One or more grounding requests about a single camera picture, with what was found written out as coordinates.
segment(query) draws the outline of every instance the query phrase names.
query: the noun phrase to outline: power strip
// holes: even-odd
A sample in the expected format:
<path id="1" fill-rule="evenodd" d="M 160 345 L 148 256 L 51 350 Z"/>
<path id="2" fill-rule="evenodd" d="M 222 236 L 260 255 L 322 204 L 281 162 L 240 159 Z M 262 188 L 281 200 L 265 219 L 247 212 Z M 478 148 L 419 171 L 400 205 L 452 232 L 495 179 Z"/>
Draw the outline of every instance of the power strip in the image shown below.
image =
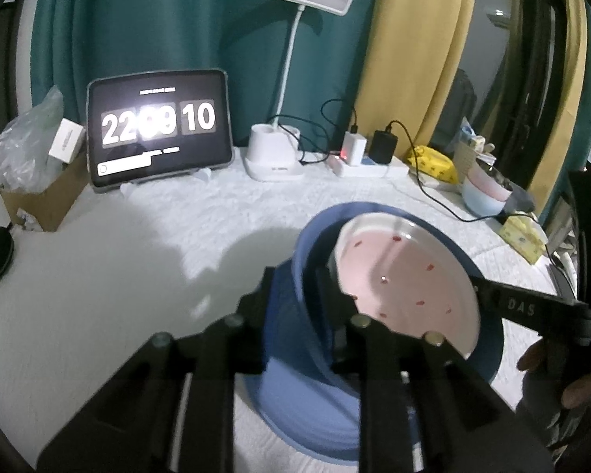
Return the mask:
<path id="1" fill-rule="evenodd" d="M 361 165 L 351 166 L 335 154 L 326 160 L 326 165 L 340 178 L 402 178 L 410 168 L 397 157 L 392 156 L 389 165 L 381 165 L 364 156 Z"/>

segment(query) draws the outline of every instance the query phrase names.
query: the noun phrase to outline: screw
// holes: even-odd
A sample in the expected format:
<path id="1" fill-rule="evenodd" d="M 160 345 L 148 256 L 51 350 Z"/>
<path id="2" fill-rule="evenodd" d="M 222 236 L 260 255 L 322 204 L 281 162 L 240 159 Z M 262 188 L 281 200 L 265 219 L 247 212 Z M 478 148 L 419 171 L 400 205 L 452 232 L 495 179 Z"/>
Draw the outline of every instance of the screw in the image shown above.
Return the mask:
<path id="1" fill-rule="evenodd" d="M 370 325 L 370 322 L 372 322 L 372 319 L 368 315 L 362 315 L 361 313 L 354 315 L 350 319 L 350 323 L 359 329 L 365 329 L 368 327 L 368 325 Z"/>
<path id="2" fill-rule="evenodd" d="M 241 315 L 238 315 L 237 313 L 232 313 L 231 315 L 227 315 L 224 321 L 227 327 L 236 329 L 245 323 L 245 318 L 243 318 Z"/>
<path id="3" fill-rule="evenodd" d="M 434 347 L 439 347 L 444 343 L 444 336 L 436 330 L 427 331 L 423 338 L 427 343 Z"/>
<path id="4" fill-rule="evenodd" d="M 151 339 L 151 343 L 156 349 L 161 349 L 167 346 L 173 337 L 168 334 L 167 332 L 158 332 L 153 338 Z"/>

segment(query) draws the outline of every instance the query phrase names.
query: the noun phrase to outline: desk lamp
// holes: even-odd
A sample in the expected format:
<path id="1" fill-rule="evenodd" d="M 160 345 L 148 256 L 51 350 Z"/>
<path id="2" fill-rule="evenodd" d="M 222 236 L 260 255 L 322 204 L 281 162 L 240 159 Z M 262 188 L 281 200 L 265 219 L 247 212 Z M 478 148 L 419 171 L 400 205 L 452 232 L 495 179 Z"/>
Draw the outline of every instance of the desk lamp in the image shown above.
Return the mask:
<path id="1" fill-rule="evenodd" d="M 298 161 L 298 143 L 300 130 L 293 126 L 281 125 L 279 115 L 285 100 L 287 77 L 291 56 L 293 55 L 296 32 L 300 18 L 306 7 L 325 10 L 336 15 L 345 15 L 350 9 L 352 0 L 285 0 L 297 4 L 297 12 L 287 48 L 287 58 L 282 70 L 281 91 L 278 105 L 271 124 L 254 124 L 249 136 L 249 147 L 244 159 L 245 169 L 249 176 L 257 181 L 291 181 L 302 178 L 304 168 Z"/>

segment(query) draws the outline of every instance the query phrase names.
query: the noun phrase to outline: table surface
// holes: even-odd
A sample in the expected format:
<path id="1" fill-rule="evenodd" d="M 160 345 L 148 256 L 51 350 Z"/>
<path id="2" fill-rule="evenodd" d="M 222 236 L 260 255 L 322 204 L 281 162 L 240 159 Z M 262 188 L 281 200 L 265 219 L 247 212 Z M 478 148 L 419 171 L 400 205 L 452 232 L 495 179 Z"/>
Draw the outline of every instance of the table surface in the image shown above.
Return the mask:
<path id="1" fill-rule="evenodd" d="M 435 196 L 469 217 L 459 196 Z M 0 282 L 0 427 L 34 465 L 153 333 L 197 333 L 233 312 L 265 266 L 291 256 L 313 216 L 358 200 L 394 205 L 435 225 L 489 279 L 555 292 L 543 259 L 530 266 L 496 235 L 496 222 L 455 220 L 409 177 L 340 179 L 319 164 L 308 166 L 302 181 L 257 183 L 237 151 L 209 182 L 186 176 L 103 195 L 87 187 L 56 233 L 14 232 L 14 263 Z M 0 201 L 0 225 L 6 222 Z M 511 406 L 521 396 L 516 361 L 536 339 L 505 322 L 492 386 Z M 356 471 L 284 443 L 250 408 L 240 382 L 234 427 L 237 472 Z"/>

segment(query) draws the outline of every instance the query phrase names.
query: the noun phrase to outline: human hand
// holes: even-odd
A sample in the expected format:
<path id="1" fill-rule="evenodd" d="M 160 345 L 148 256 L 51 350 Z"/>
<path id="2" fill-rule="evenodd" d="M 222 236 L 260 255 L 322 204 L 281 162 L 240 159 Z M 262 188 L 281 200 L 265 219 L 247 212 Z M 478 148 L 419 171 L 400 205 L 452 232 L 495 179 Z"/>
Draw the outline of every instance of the human hand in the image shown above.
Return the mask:
<path id="1" fill-rule="evenodd" d="M 545 340 L 537 341 L 521 356 L 517 363 L 517 369 L 533 372 L 543 363 L 546 356 L 547 346 Z M 566 409 L 575 409 L 590 404 L 591 372 L 567 386 L 561 395 L 560 403 Z"/>

